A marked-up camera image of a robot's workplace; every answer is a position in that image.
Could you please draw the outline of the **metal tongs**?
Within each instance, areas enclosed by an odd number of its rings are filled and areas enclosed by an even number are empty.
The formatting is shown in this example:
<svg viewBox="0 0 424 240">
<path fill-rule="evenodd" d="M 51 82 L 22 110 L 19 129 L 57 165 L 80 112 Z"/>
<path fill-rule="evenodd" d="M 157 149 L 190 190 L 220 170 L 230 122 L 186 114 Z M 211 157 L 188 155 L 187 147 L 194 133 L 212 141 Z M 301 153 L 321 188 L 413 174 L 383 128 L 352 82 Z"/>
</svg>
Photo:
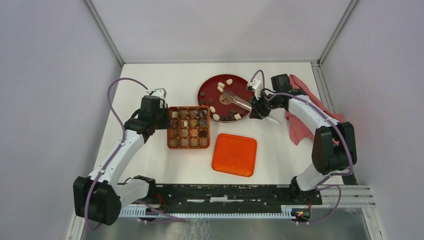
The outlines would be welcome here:
<svg viewBox="0 0 424 240">
<path fill-rule="evenodd" d="M 223 92 L 222 97 L 223 97 L 224 100 L 249 111 L 249 114 L 248 114 L 248 117 L 249 117 L 251 109 L 252 109 L 250 102 L 247 102 L 246 100 L 241 99 L 240 97 L 238 97 L 237 95 L 235 95 L 234 93 L 232 93 L 231 91 L 228 91 L 228 90 L 225 90 Z M 270 122 L 273 122 L 273 123 L 276 123 L 276 124 L 279 124 L 279 125 L 283 124 L 281 121 L 278 121 L 278 120 L 276 120 L 272 117 L 269 117 L 269 116 L 264 118 L 263 120 L 267 120 L 267 121 L 270 121 Z"/>
</svg>

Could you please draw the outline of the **orange chocolate box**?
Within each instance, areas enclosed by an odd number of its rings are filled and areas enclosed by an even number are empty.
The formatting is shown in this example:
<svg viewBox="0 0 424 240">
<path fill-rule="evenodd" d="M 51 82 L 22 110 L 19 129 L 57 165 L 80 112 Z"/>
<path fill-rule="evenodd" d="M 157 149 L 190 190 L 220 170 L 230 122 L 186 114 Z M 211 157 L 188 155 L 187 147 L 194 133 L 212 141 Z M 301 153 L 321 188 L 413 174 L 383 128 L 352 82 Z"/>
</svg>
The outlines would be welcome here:
<svg viewBox="0 0 424 240">
<path fill-rule="evenodd" d="M 172 111 L 178 118 L 171 118 Z M 210 140 L 210 110 L 207 106 L 171 106 L 168 108 L 170 128 L 167 129 L 167 147 L 171 150 L 207 149 Z M 190 120 L 197 120 L 196 127 L 190 127 Z M 206 130 L 208 137 L 199 137 L 199 131 Z"/>
</svg>

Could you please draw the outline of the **round red tray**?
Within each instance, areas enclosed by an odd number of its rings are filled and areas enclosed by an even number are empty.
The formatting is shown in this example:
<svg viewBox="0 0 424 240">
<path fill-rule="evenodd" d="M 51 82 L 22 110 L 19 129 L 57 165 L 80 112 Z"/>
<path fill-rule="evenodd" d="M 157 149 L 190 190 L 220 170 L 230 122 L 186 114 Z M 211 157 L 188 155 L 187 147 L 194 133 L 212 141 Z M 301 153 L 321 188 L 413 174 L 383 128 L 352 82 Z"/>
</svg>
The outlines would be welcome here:
<svg viewBox="0 0 424 240">
<path fill-rule="evenodd" d="M 211 119 L 221 123 L 237 122 L 247 118 L 249 104 L 254 93 L 247 89 L 248 81 L 234 74 L 218 74 L 208 78 L 200 86 L 197 103 L 211 111 Z"/>
</svg>

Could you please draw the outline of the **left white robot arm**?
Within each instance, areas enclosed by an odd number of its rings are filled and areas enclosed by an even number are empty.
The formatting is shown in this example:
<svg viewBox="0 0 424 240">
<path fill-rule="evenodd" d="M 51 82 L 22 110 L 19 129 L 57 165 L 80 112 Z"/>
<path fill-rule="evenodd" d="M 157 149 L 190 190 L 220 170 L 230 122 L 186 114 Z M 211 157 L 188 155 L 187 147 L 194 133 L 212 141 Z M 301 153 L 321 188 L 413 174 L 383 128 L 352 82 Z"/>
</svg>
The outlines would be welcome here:
<svg viewBox="0 0 424 240">
<path fill-rule="evenodd" d="M 145 95 L 140 108 L 122 124 L 123 134 L 106 159 L 87 177 L 77 177 L 73 183 L 74 210 L 86 222 L 110 226 L 122 209 L 142 200 L 153 203 L 157 190 L 152 178 L 140 177 L 126 184 L 119 180 L 135 154 L 157 130 L 170 127 L 168 105 L 162 89 Z"/>
</svg>

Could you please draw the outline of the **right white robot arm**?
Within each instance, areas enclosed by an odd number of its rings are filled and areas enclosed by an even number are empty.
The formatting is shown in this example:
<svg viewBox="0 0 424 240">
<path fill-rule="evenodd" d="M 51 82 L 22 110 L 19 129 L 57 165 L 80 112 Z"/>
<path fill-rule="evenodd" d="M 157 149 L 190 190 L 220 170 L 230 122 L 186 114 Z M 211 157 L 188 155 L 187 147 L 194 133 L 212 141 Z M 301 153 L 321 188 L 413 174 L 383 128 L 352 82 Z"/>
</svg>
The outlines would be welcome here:
<svg viewBox="0 0 424 240">
<path fill-rule="evenodd" d="M 311 164 L 294 177 L 289 199 L 302 204 L 309 191 L 322 190 L 323 184 L 333 176 L 349 176 L 357 163 L 354 126 L 329 112 L 306 84 L 293 74 L 280 74 L 271 78 L 272 89 L 265 81 L 254 76 L 247 90 L 254 93 L 250 100 L 251 119 L 265 119 L 272 110 L 284 109 L 289 123 L 291 140 L 298 144 L 303 138 L 313 140 Z"/>
</svg>

